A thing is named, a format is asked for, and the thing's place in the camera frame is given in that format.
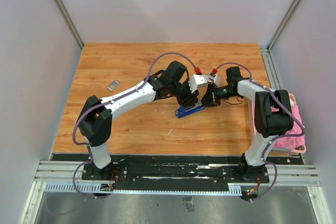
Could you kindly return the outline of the blue stapler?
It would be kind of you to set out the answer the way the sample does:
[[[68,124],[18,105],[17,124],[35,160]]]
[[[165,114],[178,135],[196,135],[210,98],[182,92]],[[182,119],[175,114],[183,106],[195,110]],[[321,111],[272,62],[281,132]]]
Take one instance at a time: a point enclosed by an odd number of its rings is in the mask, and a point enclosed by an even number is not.
[[[186,116],[189,116],[191,114],[194,114],[196,112],[199,112],[201,110],[206,109],[206,106],[203,105],[196,105],[194,107],[191,106],[181,106],[175,111],[175,116],[180,119],[184,118]]]

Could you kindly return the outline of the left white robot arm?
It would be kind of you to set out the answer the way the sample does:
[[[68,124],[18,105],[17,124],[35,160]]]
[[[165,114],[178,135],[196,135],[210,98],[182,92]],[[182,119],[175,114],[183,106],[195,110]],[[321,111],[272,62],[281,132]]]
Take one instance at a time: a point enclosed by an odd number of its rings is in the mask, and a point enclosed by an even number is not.
[[[102,99],[95,95],[87,99],[76,129],[86,138],[96,176],[105,180],[112,175],[107,147],[112,122],[140,105],[170,97],[175,97],[180,107],[194,107],[198,102],[200,87],[207,84],[207,78],[200,70],[195,71],[195,74],[189,75],[182,63],[173,61],[165,70],[148,75],[133,88]]]

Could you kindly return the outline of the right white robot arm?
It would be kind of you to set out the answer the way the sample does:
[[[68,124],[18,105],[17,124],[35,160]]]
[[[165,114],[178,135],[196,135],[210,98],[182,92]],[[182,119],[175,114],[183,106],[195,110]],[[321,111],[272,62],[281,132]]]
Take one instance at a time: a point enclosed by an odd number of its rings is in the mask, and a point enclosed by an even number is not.
[[[227,85],[217,85],[217,69],[213,69],[209,84],[202,98],[202,105],[215,107],[222,100],[232,97],[247,98],[254,104],[254,127],[257,131],[249,149],[241,156],[237,171],[240,180],[251,182],[264,173],[266,157],[273,147],[273,138],[285,135],[293,128],[293,115],[286,90],[269,89],[253,80],[244,78],[239,67],[226,69]]]

